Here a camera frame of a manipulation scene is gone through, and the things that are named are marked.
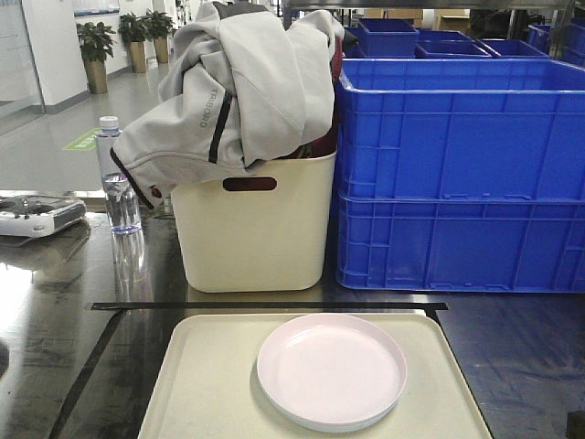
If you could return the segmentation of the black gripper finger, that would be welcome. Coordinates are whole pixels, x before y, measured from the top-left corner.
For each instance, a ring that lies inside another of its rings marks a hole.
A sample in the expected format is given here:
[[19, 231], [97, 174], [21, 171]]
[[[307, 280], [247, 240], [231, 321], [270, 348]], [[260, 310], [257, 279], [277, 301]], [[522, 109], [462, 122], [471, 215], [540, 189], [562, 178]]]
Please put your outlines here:
[[585, 411], [572, 411], [567, 414], [565, 437], [567, 439], [585, 439]]

